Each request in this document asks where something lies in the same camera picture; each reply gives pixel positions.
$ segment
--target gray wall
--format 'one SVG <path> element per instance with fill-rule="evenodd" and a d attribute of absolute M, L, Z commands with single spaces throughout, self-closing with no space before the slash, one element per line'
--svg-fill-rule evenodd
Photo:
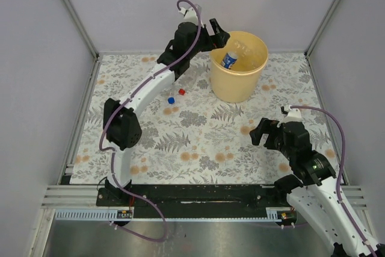
<path fill-rule="evenodd" d="M 181 21 L 177 0 L 72 0 L 93 43 L 105 50 L 161 50 Z M 304 51 L 332 0 L 192 0 L 205 23 L 249 31 L 270 51 Z"/>
<path fill-rule="evenodd" d="M 0 0 L 0 256 L 21 257 L 92 67 L 60 0 Z"/>
<path fill-rule="evenodd" d="M 385 242 L 385 0 L 343 0 L 311 55 L 325 106 L 341 121 L 347 169 Z"/>

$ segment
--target patterned mat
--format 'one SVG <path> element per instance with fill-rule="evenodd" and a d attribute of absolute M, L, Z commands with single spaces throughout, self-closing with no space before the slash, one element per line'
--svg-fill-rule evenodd
<path fill-rule="evenodd" d="M 97 184 L 109 172 L 111 154 L 98 150 L 103 104 L 119 99 L 155 65 L 157 55 L 104 55 L 87 113 L 71 184 Z M 139 118 L 142 138 L 135 146 L 131 173 L 136 184 L 271 184 L 291 172 L 278 152 L 252 146 L 251 129 L 262 117 L 282 119 L 280 106 L 318 107 L 303 54 L 271 54 L 251 98 L 240 104 L 219 100 L 210 86 L 210 59 L 196 56 L 186 75 L 194 86 L 176 103 L 159 94 Z M 338 168 L 324 116 L 303 111 L 313 147 Z"/>

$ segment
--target plastic bottle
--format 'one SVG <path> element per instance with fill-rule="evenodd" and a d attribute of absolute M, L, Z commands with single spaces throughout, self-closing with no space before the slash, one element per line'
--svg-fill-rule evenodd
<path fill-rule="evenodd" d="M 171 89 L 167 93 L 167 102 L 170 105 L 175 104 L 175 83 L 171 85 Z"/>
<path fill-rule="evenodd" d="M 230 43 L 230 50 L 223 58 L 222 66 L 234 71 L 246 72 L 254 69 L 254 62 L 251 60 L 253 51 L 239 40 Z"/>
<path fill-rule="evenodd" d="M 190 92 L 195 83 L 197 82 L 198 71 L 193 67 L 190 67 L 179 80 L 180 90 L 178 93 L 184 95 L 186 92 Z"/>

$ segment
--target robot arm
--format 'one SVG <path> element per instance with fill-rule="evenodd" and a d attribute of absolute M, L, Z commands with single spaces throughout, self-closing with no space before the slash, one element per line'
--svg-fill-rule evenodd
<path fill-rule="evenodd" d="M 216 19 L 210 19 L 214 35 L 210 36 L 206 25 L 201 25 L 201 31 L 196 45 L 185 57 L 198 33 L 198 17 L 193 8 L 181 8 L 183 21 L 179 24 L 174 39 L 170 40 L 165 51 L 157 59 L 157 64 L 141 83 L 139 83 L 126 96 L 119 101 L 108 99 L 104 105 L 103 128 L 106 127 L 109 118 L 116 109 L 127 99 L 131 99 L 125 107 L 113 118 L 106 131 L 106 139 L 109 146 L 116 151 L 115 177 L 120 185 L 126 186 L 131 181 L 131 153 L 141 137 L 141 128 L 138 121 L 146 106 L 154 100 L 155 96 L 167 87 L 171 86 L 188 68 L 190 60 L 201 51 L 211 51 L 215 48 L 223 48 L 230 38 L 230 34 L 221 29 Z M 183 57 L 174 66 L 166 68 Z M 108 176 L 108 185 L 116 187 L 112 175 Z"/>
<path fill-rule="evenodd" d="M 332 256 L 373 256 L 368 246 L 383 256 L 384 247 L 365 229 L 341 190 L 346 205 L 366 241 L 348 218 L 336 194 L 337 178 L 327 158 L 312 150 L 309 132 L 305 129 L 299 109 L 282 108 L 286 117 L 278 122 L 263 118 L 250 132 L 253 145 L 268 134 L 264 146 L 278 150 L 288 160 L 294 175 L 285 176 L 274 183 L 278 192 L 306 219 L 323 239 Z"/>

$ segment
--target plastic bucket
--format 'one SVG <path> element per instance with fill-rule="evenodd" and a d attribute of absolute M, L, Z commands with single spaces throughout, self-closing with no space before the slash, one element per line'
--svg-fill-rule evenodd
<path fill-rule="evenodd" d="M 220 64 L 226 52 L 233 49 L 234 40 L 243 42 L 253 51 L 243 65 L 244 68 L 247 68 L 248 63 L 250 63 L 250 70 L 245 69 L 245 71 L 238 72 L 225 69 Z M 225 102 L 243 102 L 251 96 L 257 86 L 260 74 L 267 63 L 268 49 L 266 44 L 255 35 L 243 31 L 232 31 L 227 45 L 224 48 L 211 51 L 210 58 L 211 87 L 215 95 Z"/>

